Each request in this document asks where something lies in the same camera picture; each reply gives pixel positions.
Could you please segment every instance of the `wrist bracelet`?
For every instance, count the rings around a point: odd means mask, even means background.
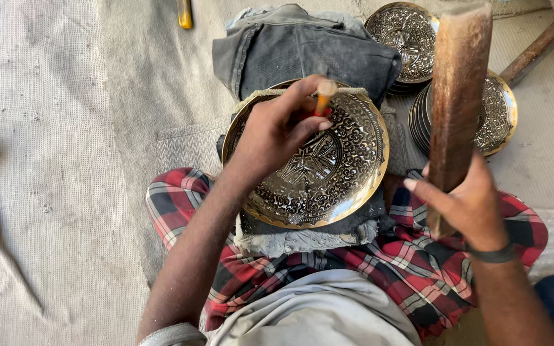
[[[510,241],[503,249],[496,251],[477,251],[471,245],[466,243],[466,251],[476,257],[477,260],[486,263],[506,263],[510,262],[514,258],[514,247],[512,246],[512,241]]]

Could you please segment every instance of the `man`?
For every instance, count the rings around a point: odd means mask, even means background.
[[[199,317],[243,200],[263,178],[281,168],[310,134],[332,126],[320,117],[289,124],[292,114],[315,107],[310,95],[322,80],[319,75],[301,79],[282,96],[254,106],[232,159],[177,237],[159,273],[142,317],[139,343],[204,345],[206,339],[197,329]],[[406,179],[404,185],[436,208],[475,249],[473,271],[489,343],[554,345],[554,327],[513,255],[497,191],[482,157],[473,156],[466,180],[450,194],[424,180]],[[158,231],[165,222],[154,218]],[[325,269],[238,309],[225,320],[212,344],[421,342],[414,325],[386,292],[358,271]]]

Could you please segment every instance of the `stack of brass plates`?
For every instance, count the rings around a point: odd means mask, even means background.
[[[252,107],[274,97],[255,97],[242,107],[223,141],[223,165],[234,153]],[[250,193],[243,208],[251,215],[278,227],[319,227],[350,215],[375,192],[389,159],[380,112],[363,94],[336,93],[330,107],[333,127],[307,138],[285,166]]]
[[[389,94],[415,94],[430,82],[439,26],[434,15],[411,3],[382,6],[367,19],[365,27],[375,40],[401,54],[403,68]]]
[[[432,112],[433,90],[429,84],[420,91],[409,110],[409,131],[414,143],[427,156],[431,151]],[[488,70],[474,139],[485,156],[497,153],[508,144],[516,129],[517,113],[516,100],[508,85]]]

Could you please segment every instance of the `plaid lungi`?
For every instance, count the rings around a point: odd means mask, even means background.
[[[408,177],[421,178],[418,170],[410,170]],[[213,183],[194,168],[174,169],[153,180],[147,191],[147,208],[166,248],[172,248]],[[528,269],[547,244],[547,229],[517,197],[501,191],[498,196],[515,252]],[[397,225],[362,246],[278,258],[245,257],[234,246],[232,232],[205,304],[207,330],[217,329],[234,311],[288,283],[329,269],[356,270],[382,288],[423,340],[454,326],[463,312],[476,306],[472,264],[462,237],[433,239],[425,226],[425,204],[401,184],[392,203],[390,216]]]

